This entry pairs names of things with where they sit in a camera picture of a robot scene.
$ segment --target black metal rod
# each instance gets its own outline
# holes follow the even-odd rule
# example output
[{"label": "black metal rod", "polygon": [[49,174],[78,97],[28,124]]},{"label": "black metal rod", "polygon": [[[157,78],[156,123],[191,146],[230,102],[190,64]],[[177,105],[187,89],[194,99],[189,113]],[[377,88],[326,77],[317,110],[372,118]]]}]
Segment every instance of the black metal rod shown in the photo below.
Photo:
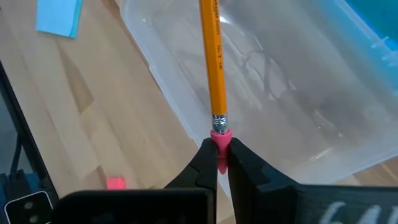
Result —
[{"label": "black metal rod", "polygon": [[19,163],[19,158],[21,157],[21,150],[22,150],[22,141],[18,134],[15,153],[14,157],[12,158],[12,164],[10,169],[10,178],[9,178],[10,181],[14,181],[17,177],[18,163]]}]

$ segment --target black frame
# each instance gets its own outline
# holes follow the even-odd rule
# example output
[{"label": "black frame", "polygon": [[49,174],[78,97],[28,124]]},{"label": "black frame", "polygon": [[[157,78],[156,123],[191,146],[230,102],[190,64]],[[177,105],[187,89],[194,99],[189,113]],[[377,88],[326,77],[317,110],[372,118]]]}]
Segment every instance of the black frame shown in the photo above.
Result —
[{"label": "black frame", "polygon": [[57,192],[50,179],[49,173],[45,168],[39,149],[34,141],[33,135],[29,129],[25,116],[19,106],[18,100],[12,89],[11,83],[6,75],[6,71],[0,61],[0,93],[4,98],[4,102],[11,116],[12,122],[17,131],[17,139],[23,146],[32,170],[38,175],[40,180],[40,188],[45,190],[52,201],[55,203],[59,200]]}]

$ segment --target pink object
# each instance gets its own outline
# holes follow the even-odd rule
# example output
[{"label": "pink object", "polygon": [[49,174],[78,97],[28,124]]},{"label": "pink object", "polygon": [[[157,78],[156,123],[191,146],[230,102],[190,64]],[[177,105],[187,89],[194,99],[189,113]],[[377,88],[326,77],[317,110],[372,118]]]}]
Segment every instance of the pink object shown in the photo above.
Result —
[{"label": "pink object", "polygon": [[126,189],[126,183],[122,177],[112,177],[106,179],[106,186],[108,190],[123,190]]},{"label": "pink object", "polygon": [[216,134],[211,131],[210,136],[218,146],[218,170],[221,174],[225,174],[228,168],[227,156],[229,144],[232,140],[232,131],[229,130],[226,134]]}]

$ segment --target metal ferrule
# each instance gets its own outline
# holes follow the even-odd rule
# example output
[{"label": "metal ferrule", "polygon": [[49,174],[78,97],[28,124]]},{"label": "metal ferrule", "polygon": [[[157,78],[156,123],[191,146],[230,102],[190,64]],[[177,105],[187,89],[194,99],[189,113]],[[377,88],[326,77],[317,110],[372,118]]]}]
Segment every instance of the metal ferrule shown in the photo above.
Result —
[{"label": "metal ferrule", "polygon": [[228,133],[228,117],[227,114],[213,115],[212,121],[213,131],[217,134]]}]

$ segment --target small pink block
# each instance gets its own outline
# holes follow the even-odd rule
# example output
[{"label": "small pink block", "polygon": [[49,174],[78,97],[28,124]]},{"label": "small pink block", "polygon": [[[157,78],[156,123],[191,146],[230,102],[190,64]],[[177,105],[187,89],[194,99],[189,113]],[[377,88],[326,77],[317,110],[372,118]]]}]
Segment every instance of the small pink block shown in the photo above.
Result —
[{"label": "small pink block", "polygon": [[126,189],[126,183],[122,177],[112,177],[106,179],[106,186],[108,190]]}]

